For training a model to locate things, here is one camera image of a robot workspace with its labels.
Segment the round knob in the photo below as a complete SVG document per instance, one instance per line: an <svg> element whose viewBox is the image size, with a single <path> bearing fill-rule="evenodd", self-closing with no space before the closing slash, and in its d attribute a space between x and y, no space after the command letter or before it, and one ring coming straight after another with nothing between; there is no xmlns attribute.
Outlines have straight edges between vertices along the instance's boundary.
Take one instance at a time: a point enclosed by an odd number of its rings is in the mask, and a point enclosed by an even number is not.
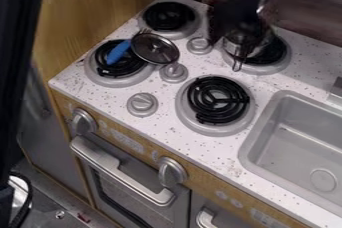
<svg viewBox="0 0 342 228"><path fill-rule="evenodd" d="M180 83L189 76L188 69L180 63L172 63L160 69L160 77L169 83Z"/></svg>
<svg viewBox="0 0 342 228"><path fill-rule="evenodd" d="M95 133L97 124L94 118L81 108L76 108L72 113L71 128L76 135Z"/></svg>
<svg viewBox="0 0 342 228"><path fill-rule="evenodd" d="M184 183L188 179L188 174L182 165L171 158L161 157L158 166L159 182L167 188Z"/></svg>
<svg viewBox="0 0 342 228"><path fill-rule="evenodd" d="M158 100L149 93L138 93L127 101L127 110L136 117L147 117L158 109Z"/></svg>
<svg viewBox="0 0 342 228"><path fill-rule="evenodd" d="M208 54L213 49L209 40L203 37L196 37L189 40L186 46L191 53L196 55Z"/></svg>

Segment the sink basin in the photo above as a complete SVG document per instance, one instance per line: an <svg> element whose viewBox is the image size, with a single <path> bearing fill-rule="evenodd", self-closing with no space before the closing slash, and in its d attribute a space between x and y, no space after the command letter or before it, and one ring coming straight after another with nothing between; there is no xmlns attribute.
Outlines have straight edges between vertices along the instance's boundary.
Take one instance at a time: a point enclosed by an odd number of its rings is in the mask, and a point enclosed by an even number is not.
<svg viewBox="0 0 342 228"><path fill-rule="evenodd" d="M342 217L342 112L276 93L239 150L252 173Z"/></svg>

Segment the burner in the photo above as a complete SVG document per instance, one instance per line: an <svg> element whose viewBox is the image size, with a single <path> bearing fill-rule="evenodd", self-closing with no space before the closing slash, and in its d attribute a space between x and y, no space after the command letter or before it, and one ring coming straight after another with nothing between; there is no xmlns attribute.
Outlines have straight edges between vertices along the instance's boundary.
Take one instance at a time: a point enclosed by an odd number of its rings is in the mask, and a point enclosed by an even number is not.
<svg viewBox="0 0 342 228"><path fill-rule="evenodd" d="M123 40L107 41L84 60L85 73L90 80L104 87L123 88L148 78L155 66L145 62L129 49L115 64L107 65L107 54Z"/></svg>
<svg viewBox="0 0 342 228"><path fill-rule="evenodd" d="M177 2L159 2L148 7L138 18L141 28L169 39L181 39L194 33L200 25L199 14Z"/></svg>
<svg viewBox="0 0 342 228"><path fill-rule="evenodd" d="M270 75L285 69L290 63L290 47L280 37L274 36L272 42L253 57L249 57L242 65L241 71L252 75ZM234 58L227 51L222 51L222 57L230 66Z"/></svg>
<svg viewBox="0 0 342 228"><path fill-rule="evenodd" d="M188 89L188 101L200 123L226 124L244 114L249 96L234 81L213 76L196 79Z"/></svg>
<svg viewBox="0 0 342 228"><path fill-rule="evenodd" d="M247 89L221 76L185 83L177 93L176 113L191 130L206 136L229 136L245 129L255 113Z"/></svg>
<svg viewBox="0 0 342 228"><path fill-rule="evenodd" d="M272 42L267 47L265 47L260 53L256 54L254 57L247 58L245 64L274 64L281 61L285 57L286 51L286 44L279 37L274 37Z"/></svg>
<svg viewBox="0 0 342 228"><path fill-rule="evenodd" d="M120 78L138 72L147 63L136 56L130 48L124 56L115 64L107 65L107 55L123 40L111 40L96 49L94 57L98 65L97 72L100 76Z"/></svg>

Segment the oven door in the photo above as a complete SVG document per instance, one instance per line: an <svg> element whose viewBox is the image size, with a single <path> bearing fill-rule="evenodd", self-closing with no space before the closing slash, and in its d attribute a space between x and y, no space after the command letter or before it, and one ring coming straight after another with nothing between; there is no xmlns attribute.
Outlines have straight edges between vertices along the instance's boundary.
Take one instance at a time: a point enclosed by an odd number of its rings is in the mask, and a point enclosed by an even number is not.
<svg viewBox="0 0 342 228"><path fill-rule="evenodd" d="M164 188L156 170L97 136L87 138L75 137L71 149L97 209L124 227L188 227L189 189Z"/></svg>

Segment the white countertop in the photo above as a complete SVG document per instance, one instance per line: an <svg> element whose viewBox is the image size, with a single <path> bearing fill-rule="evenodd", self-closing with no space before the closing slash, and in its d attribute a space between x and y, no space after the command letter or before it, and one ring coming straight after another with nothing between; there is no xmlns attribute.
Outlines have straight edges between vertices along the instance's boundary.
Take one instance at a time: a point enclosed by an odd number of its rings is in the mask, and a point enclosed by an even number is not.
<svg viewBox="0 0 342 228"><path fill-rule="evenodd" d="M191 0L175 1L186 3L201 14L206 10L206 5ZM138 30L137 20L132 18L108 38L129 38ZM255 118L247 129L233 136L206 137L185 127L174 108L176 93L183 83L163 82L157 71L129 88L105 88L91 82L84 73L83 62L76 61L51 79L49 85L310 226L341 228L341 217L254 175L237 158L241 144L275 92L292 90L325 102L336 77L342 76L342 48L287 30L276 28L276 31L291 46L292 60L284 71L267 76L234 73L218 50L197 56L187 51L187 39L174 41L181 52L180 63L189 69L188 80L200 75L223 75L252 92L257 105ZM201 29L191 37L199 35L202 35ZM159 109L154 115L137 118L128 113L126 102L138 92L149 92L157 97Z"/></svg>

